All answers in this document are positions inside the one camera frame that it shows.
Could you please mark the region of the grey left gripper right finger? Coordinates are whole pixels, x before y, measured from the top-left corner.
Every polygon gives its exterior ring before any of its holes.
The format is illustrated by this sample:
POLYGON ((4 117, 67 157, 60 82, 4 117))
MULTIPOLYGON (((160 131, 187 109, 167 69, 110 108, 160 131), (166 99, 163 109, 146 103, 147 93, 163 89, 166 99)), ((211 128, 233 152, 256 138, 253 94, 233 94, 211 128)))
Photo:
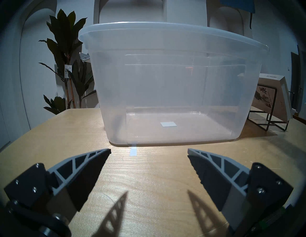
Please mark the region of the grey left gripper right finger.
POLYGON ((257 234, 285 212, 293 187, 262 163, 251 169, 222 155, 188 148, 200 183, 229 223, 229 234, 257 234))

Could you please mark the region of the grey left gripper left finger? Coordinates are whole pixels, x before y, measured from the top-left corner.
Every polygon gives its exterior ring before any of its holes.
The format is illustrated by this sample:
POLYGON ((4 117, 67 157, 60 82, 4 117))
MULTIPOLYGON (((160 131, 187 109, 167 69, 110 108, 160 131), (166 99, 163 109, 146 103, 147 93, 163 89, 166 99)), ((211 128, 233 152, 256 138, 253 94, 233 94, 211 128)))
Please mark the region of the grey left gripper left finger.
POLYGON ((111 149, 76 155, 46 169, 35 163, 4 187, 10 201, 22 208, 72 220, 92 192, 111 149))

